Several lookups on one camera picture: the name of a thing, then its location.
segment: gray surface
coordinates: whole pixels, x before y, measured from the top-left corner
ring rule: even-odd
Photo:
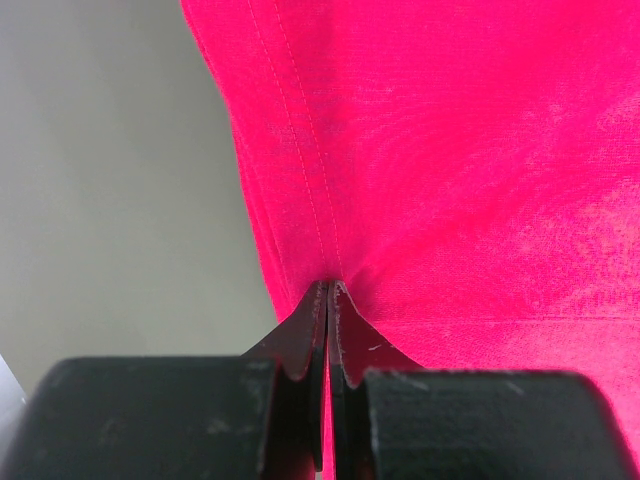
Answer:
[[[178,0],[0,2],[0,352],[237,353],[275,319]]]

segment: bright pink cloth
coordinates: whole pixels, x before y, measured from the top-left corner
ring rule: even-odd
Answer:
[[[435,368],[583,372],[640,454],[640,2],[182,0],[279,318],[346,280]]]

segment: red cloth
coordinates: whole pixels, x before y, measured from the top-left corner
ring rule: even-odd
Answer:
[[[280,319],[342,278],[427,367],[587,374],[640,454],[637,0],[182,0]]]

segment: stitched seam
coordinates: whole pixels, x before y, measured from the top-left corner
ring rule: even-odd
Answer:
[[[184,7],[184,11],[186,13],[187,18],[187,23],[193,28],[193,32],[194,32],[194,36],[196,37],[196,43],[198,44],[198,46],[200,47],[200,50],[202,51],[202,56],[204,57],[204,60],[207,64],[207,66],[209,67],[209,69],[211,70],[211,73],[213,74],[214,77],[218,77],[219,75],[217,74],[217,70],[213,65],[213,62],[211,61],[211,55],[209,54],[209,51],[207,50],[207,46],[203,40],[203,36],[202,36],[202,32],[200,31],[200,28],[198,27],[198,25],[196,24],[196,22],[193,20],[194,16],[193,16],[193,11],[191,9],[191,4],[187,1],[182,2],[182,5]],[[231,117],[231,109],[229,108],[229,117]],[[240,170],[240,158],[238,157],[238,170]],[[282,255],[280,254],[280,249],[278,248],[278,244],[275,241],[275,237],[273,237],[273,230],[271,230],[271,226],[269,225],[269,230],[271,231],[271,235],[273,238],[273,245],[275,247],[275,251],[276,251],[276,255],[278,257],[278,262],[280,263],[280,269],[282,271],[282,275],[284,277],[284,282],[282,281],[282,279],[280,279],[280,285],[283,286],[284,288],[284,293],[287,297],[287,301],[289,302],[289,305],[293,308],[293,304],[291,302],[291,292],[289,291],[289,283],[286,281],[286,270],[284,268],[284,263],[282,262]]]
[[[342,258],[340,257],[340,246],[338,244],[338,227],[336,225],[336,218],[333,214],[333,202],[331,201],[331,195],[329,194],[329,186],[327,184],[327,172],[325,170],[324,161],[322,160],[322,154],[320,153],[320,143],[318,142],[318,136],[316,135],[316,130],[313,126],[313,120],[311,118],[311,110],[309,109],[309,103],[307,102],[307,96],[304,93],[304,88],[302,88],[302,80],[300,79],[300,73],[298,72],[298,66],[296,65],[296,61],[293,58],[293,51],[291,50],[291,44],[289,43],[289,39],[287,38],[287,34],[284,32],[284,27],[282,26],[282,18],[280,17],[280,10],[278,9],[278,3],[276,0],[273,0],[273,7],[276,11],[276,17],[278,18],[278,25],[280,25],[280,31],[282,32],[282,36],[287,45],[287,51],[289,52],[289,58],[291,59],[291,64],[293,65],[293,72],[296,75],[296,80],[298,82],[298,87],[300,88],[300,94],[302,95],[302,101],[304,103],[304,107],[307,111],[307,118],[309,119],[309,126],[311,127],[311,134],[313,135],[313,141],[316,145],[316,152],[318,154],[318,161],[320,162],[320,166],[322,167],[322,179],[324,180],[324,190],[327,194],[327,200],[329,201],[329,212],[331,213],[331,223],[333,224],[333,236],[336,242],[336,255],[338,257],[338,265],[340,267],[340,276],[344,278],[344,272],[342,270]]]
[[[307,169],[304,165],[304,160],[302,158],[302,151],[300,150],[300,143],[298,142],[298,135],[296,134],[295,129],[293,128],[293,122],[291,120],[291,113],[289,112],[289,107],[287,106],[287,99],[284,95],[284,90],[282,90],[282,85],[280,84],[280,80],[278,80],[278,76],[276,75],[276,69],[273,65],[273,61],[271,60],[271,56],[269,55],[269,51],[267,50],[267,45],[264,43],[264,39],[262,38],[262,34],[260,33],[260,28],[258,27],[258,21],[256,20],[255,13],[253,12],[253,6],[251,5],[251,0],[247,0],[249,4],[249,11],[251,12],[251,18],[253,19],[253,24],[256,27],[256,32],[258,33],[258,39],[262,44],[262,48],[264,50],[265,55],[267,56],[267,60],[269,61],[269,67],[271,68],[271,73],[273,74],[273,79],[276,82],[276,86],[278,90],[280,90],[280,95],[282,96],[282,104],[284,106],[284,110],[287,113],[287,120],[289,122],[289,129],[291,130],[291,134],[293,135],[293,141],[296,145],[296,150],[298,151],[298,156],[300,157],[300,165],[302,166],[302,176],[304,177],[304,183],[307,187],[307,194],[309,195],[309,203],[311,203],[311,210],[313,211],[313,219],[316,224],[316,233],[318,234],[318,242],[320,243],[320,253],[322,254],[322,261],[324,263],[325,269],[327,268],[327,258],[324,254],[324,245],[322,243],[322,236],[320,235],[320,226],[318,224],[318,214],[316,213],[316,207],[313,204],[313,197],[311,196],[311,187],[309,187],[309,179],[307,178]]]

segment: gray background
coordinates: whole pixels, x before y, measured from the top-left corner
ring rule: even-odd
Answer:
[[[0,2],[0,353],[239,353],[275,325],[179,0]]]

